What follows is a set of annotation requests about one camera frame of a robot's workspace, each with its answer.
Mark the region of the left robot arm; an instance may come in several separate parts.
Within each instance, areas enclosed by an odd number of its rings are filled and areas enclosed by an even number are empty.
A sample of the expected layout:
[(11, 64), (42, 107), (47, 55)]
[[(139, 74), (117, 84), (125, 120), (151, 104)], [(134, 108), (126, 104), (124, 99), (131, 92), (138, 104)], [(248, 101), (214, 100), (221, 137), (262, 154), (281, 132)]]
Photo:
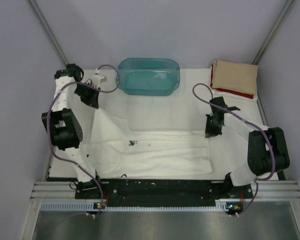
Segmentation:
[(100, 199), (104, 187), (97, 171), (88, 161), (88, 154), (81, 147), (87, 135), (71, 109), (73, 99), (93, 109), (99, 108), (99, 88), (92, 82), (83, 82), (84, 71), (76, 64), (67, 64), (55, 75), (55, 94), (48, 112), (41, 115), (41, 120), (48, 134), (50, 147), (64, 153), (59, 160), (72, 164), (77, 174), (75, 183), (76, 199)]

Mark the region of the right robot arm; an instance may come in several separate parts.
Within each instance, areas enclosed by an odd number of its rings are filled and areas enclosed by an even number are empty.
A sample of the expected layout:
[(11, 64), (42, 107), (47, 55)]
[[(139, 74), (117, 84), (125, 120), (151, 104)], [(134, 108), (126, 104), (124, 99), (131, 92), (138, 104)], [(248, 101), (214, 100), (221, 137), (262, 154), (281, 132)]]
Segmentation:
[(272, 176), (290, 166), (285, 134), (281, 128), (244, 119), (242, 111), (236, 106), (227, 106), (222, 96), (212, 98), (208, 104), (211, 113), (206, 115), (206, 138), (219, 136), (223, 127), (229, 127), (247, 141), (246, 162), (224, 177), (223, 192), (227, 197), (235, 198), (243, 186), (259, 176), (267, 173)]

